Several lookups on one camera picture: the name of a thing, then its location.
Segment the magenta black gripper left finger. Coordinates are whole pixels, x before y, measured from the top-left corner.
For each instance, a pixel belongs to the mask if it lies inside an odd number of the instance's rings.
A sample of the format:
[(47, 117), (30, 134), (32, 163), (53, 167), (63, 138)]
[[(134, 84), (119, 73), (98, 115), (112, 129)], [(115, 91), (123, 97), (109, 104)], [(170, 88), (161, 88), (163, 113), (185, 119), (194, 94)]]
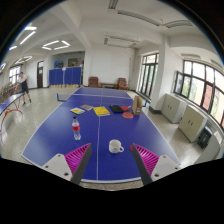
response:
[(87, 143), (63, 155), (56, 154), (42, 168), (54, 175), (79, 185), (91, 156), (91, 144)]

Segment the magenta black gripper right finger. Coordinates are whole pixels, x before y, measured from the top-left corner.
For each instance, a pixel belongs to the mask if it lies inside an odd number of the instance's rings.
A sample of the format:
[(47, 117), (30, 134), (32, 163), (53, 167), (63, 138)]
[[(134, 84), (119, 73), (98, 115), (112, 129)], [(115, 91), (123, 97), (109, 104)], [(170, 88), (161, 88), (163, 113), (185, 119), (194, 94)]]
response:
[(144, 186), (180, 170), (167, 155), (158, 156), (137, 144), (131, 150)]

